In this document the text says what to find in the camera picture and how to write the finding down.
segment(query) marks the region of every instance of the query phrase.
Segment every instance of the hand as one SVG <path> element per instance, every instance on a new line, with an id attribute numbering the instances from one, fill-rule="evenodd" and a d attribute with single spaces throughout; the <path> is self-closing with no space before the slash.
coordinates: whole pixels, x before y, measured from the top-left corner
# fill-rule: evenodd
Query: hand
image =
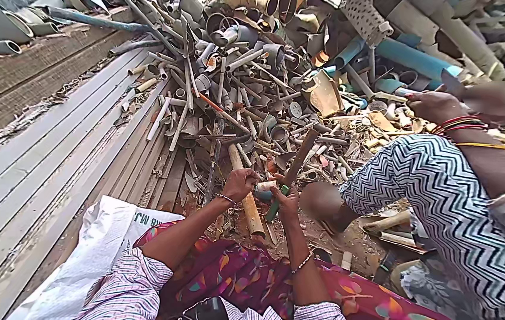
<path id="1" fill-rule="evenodd" d="M 254 185 L 260 178 L 258 174 L 250 168 L 236 169 L 228 175 L 227 182 L 221 194 L 229 197 L 235 202 L 243 200 L 247 194 L 254 191 Z"/>
<path id="2" fill-rule="evenodd" d="M 274 174 L 274 178 L 271 178 L 270 180 L 278 180 L 279 182 L 282 182 L 284 178 L 285 176 L 282 174 L 276 173 Z M 282 224 L 285 227 L 291 224 L 300 225 L 300 219 L 298 218 L 298 200 L 300 199 L 300 196 L 296 187 L 291 186 L 288 196 L 285 196 L 276 187 L 270 187 L 270 192 L 272 192 L 272 195 L 280 204 L 278 218 L 282 221 Z"/>
<path id="3" fill-rule="evenodd" d="M 412 101 L 408 106 L 421 117 L 435 124 L 457 117 L 467 116 L 468 109 L 456 97 L 444 92 L 411 93 L 405 98 Z"/>

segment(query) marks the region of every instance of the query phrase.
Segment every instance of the woman's right hand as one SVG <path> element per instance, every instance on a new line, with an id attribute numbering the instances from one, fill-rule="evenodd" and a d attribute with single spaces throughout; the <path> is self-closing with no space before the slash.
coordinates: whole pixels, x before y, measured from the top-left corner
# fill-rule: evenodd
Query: woman's right hand
<path id="1" fill-rule="evenodd" d="M 274 178 L 281 182 L 285 177 L 282 174 L 276 173 L 274 174 Z M 288 196 L 285 196 L 276 187 L 270 187 L 270 192 L 272 192 L 272 195 L 280 204 L 278 219 L 282 221 L 282 224 L 285 227 L 296 223 L 300 224 L 300 219 L 298 217 L 298 200 L 300 199 L 300 195 L 298 189 L 292 186 L 288 192 Z"/>
<path id="2" fill-rule="evenodd" d="M 463 107 L 458 99 L 445 92 L 425 92 L 409 93 L 405 98 L 412 101 L 408 106 L 415 112 L 417 117 L 421 117 L 435 124 L 444 121 L 468 116 L 468 109 Z"/>

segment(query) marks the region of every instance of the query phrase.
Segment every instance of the blue pipe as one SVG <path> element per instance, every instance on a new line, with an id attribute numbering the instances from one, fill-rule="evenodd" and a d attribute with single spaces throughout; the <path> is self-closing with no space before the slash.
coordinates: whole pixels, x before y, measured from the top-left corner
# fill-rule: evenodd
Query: blue pipe
<path id="1" fill-rule="evenodd" d="M 379 79 L 375 81 L 375 91 L 383 91 L 386 93 L 391 93 L 401 87 L 406 87 L 407 85 L 395 80 L 395 79 Z"/>
<path id="2" fill-rule="evenodd" d="M 353 59 L 358 53 L 363 50 L 365 45 L 365 40 L 360 36 L 356 36 L 351 41 L 349 41 L 348 46 L 343 49 L 334 59 L 336 69 L 342 69 L 345 65 Z"/>
<path id="3" fill-rule="evenodd" d="M 375 53 L 393 62 L 402 64 L 405 67 L 414 69 L 421 75 L 427 76 L 435 81 L 442 81 L 440 78 L 442 69 L 448 70 L 453 76 L 457 76 L 462 71 L 460 67 L 451 65 L 446 61 L 427 55 L 424 52 L 413 49 L 404 43 L 390 38 L 379 43 L 375 49 Z"/>
<path id="4" fill-rule="evenodd" d="M 123 23 L 112 20 L 106 20 L 101 18 L 91 17 L 86 14 L 65 10 L 61 8 L 55 7 L 47 7 L 48 14 L 53 18 L 60 18 L 71 20 L 75 22 L 85 23 L 87 25 L 95 25 L 97 27 L 103 28 L 112 28 L 116 30 L 123 30 L 133 32 L 148 32 L 152 31 L 152 29 L 147 25 L 141 25 L 139 23 Z"/>

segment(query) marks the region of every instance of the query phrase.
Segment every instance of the striped shirt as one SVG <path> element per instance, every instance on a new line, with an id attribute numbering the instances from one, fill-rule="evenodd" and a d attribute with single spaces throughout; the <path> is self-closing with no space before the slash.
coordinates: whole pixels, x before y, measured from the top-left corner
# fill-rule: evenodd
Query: striped shirt
<path id="1" fill-rule="evenodd" d="M 139 248 L 125 252 L 111 272 L 92 286 L 76 319 L 154 320 L 160 307 L 160 290 L 171 276 L 173 272 L 165 264 L 144 257 Z M 222 301 L 229 320 L 282 320 L 271 307 L 260 315 L 252 309 L 241 312 L 230 302 Z M 340 307 L 331 302 L 296 307 L 294 319 L 345 320 Z"/>

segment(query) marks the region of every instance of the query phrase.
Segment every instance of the green handle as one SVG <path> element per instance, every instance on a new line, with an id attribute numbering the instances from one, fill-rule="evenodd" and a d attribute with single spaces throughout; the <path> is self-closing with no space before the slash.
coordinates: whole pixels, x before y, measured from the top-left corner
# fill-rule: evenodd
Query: green handle
<path id="1" fill-rule="evenodd" d="M 282 185 L 280 187 L 280 192 L 284 195 L 288 195 L 288 193 L 290 192 L 290 187 L 287 185 Z M 274 199 L 274 202 L 272 202 L 272 204 L 270 205 L 269 211 L 264 216 L 264 219 L 267 222 L 272 222 L 274 220 L 274 217 L 277 216 L 279 206 L 280 203 L 278 202 L 278 200 Z"/>

